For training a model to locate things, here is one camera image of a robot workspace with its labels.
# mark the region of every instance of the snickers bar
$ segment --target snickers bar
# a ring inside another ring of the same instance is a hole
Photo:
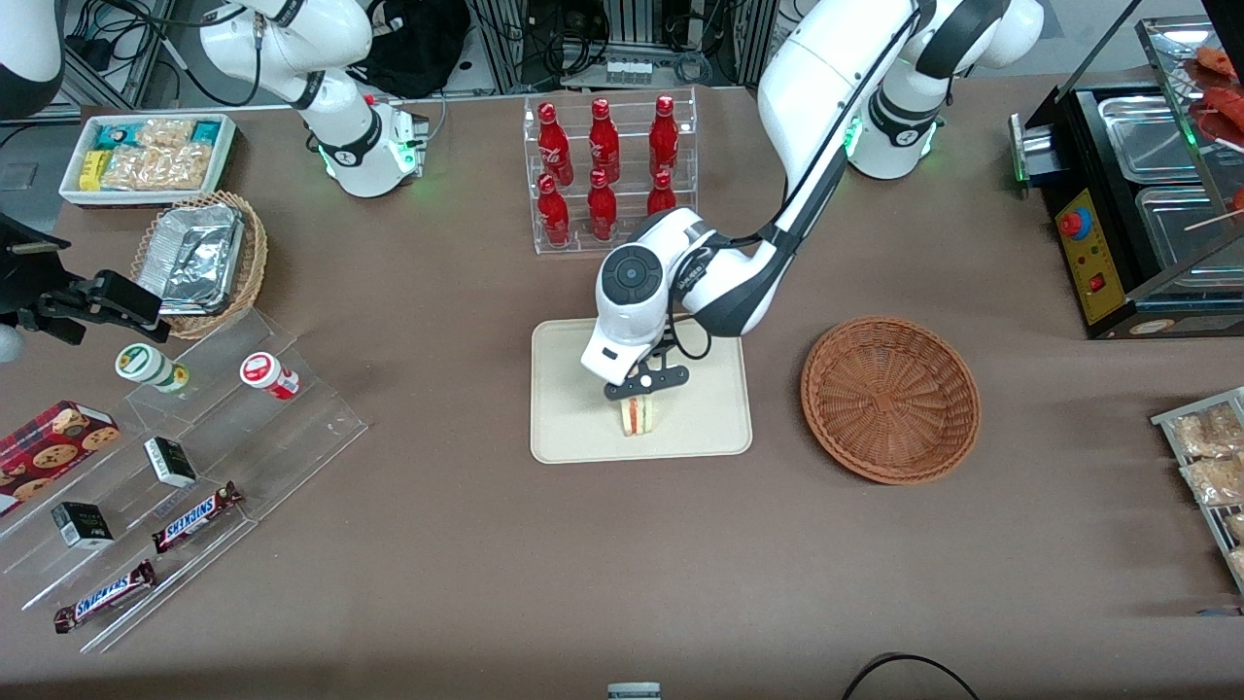
[[[68,606],[56,610],[52,620],[56,625],[56,634],[65,634],[77,625],[85,623],[91,615],[109,608],[143,588],[156,588],[156,569],[148,560],[143,560],[138,568],[118,578],[108,586],[96,591],[91,596],[77,602],[77,606]]]
[[[185,540],[197,530],[208,525],[211,518],[215,518],[241,500],[241,492],[234,487],[231,481],[224,489],[218,489],[215,494],[192,509],[189,513],[177,518],[167,528],[152,536],[152,540],[156,541],[156,552],[159,555],[168,552],[178,542]]]

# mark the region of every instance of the black bag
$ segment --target black bag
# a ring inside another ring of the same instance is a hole
[[[427,97],[458,65],[470,11],[465,0],[374,0],[372,50],[350,75],[394,97]]]

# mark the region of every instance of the coca-cola bottle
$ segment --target coca-cola bottle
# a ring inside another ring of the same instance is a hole
[[[592,131],[587,134],[592,147],[592,168],[605,170],[610,182],[622,177],[622,148],[618,144],[618,127],[610,118],[610,101],[592,99]]]
[[[678,199],[669,190],[669,170],[657,170],[652,178],[652,191],[648,193],[648,215],[678,205]]]
[[[674,122],[674,98],[657,97],[657,118],[648,132],[648,169],[652,177],[659,170],[674,172],[678,167],[678,124]]]
[[[540,159],[545,172],[557,178],[562,187],[569,187],[575,180],[575,167],[570,164],[570,139],[557,123],[557,109],[549,102],[541,102],[536,113],[540,116]]]
[[[600,168],[592,170],[592,190],[587,194],[587,209],[592,215],[592,235],[603,241],[612,239],[618,220],[618,200],[610,188],[608,175]]]
[[[540,224],[549,236],[549,244],[565,247],[570,242],[570,210],[566,209],[566,200],[557,191],[557,183],[551,174],[540,173],[536,185],[540,188],[536,208],[540,209]]]

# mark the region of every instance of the tabletop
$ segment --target tabletop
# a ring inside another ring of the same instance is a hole
[[[1244,624],[1192,617],[1238,598],[1147,418],[1242,384],[1240,344],[1084,339],[1040,198],[1009,184],[1006,117],[1050,83],[960,81],[917,172],[846,177],[743,341],[750,450],[598,465],[529,451],[531,331],[595,313],[600,259],[532,250],[521,98],[452,103],[427,174],[372,200],[292,111],[234,112],[224,187],[270,236],[258,305],[372,428],[107,654],[0,581],[0,696],[794,699],[894,650],[990,698],[1239,695]],[[700,213],[749,234],[781,168],[748,92],[698,99]],[[66,205],[53,233],[68,269],[127,270],[152,216]],[[863,481],[804,424],[809,347],[865,313],[929,327],[975,375],[980,441],[939,482]],[[0,366],[0,433],[118,402],[133,338],[30,337]],[[878,675],[857,698],[955,696]]]

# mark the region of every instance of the wicker basket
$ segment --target wicker basket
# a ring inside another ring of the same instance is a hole
[[[963,359],[902,318],[853,318],[822,334],[804,364],[800,398],[821,446],[882,484],[945,476],[972,453],[980,426]]]
[[[234,275],[233,288],[230,290],[229,306],[214,316],[163,316],[172,326],[173,334],[183,339],[198,339],[213,328],[225,322],[225,318],[249,308],[255,297],[259,296],[259,287],[264,283],[264,264],[267,262],[267,233],[264,230],[264,221],[259,220],[255,209],[245,199],[230,191],[213,191],[205,196],[194,196],[178,201],[173,206],[207,206],[209,204],[229,204],[246,216],[246,229],[243,233],[243,247],[238,256],[238,271]],[[147,259],[147,246],[151,245],[152,233],[159,216],[147,226],[147,234],[138,244],[138,254],[134,255],[133,264],[129,265],[129,279],[138,279],[138,270]]]

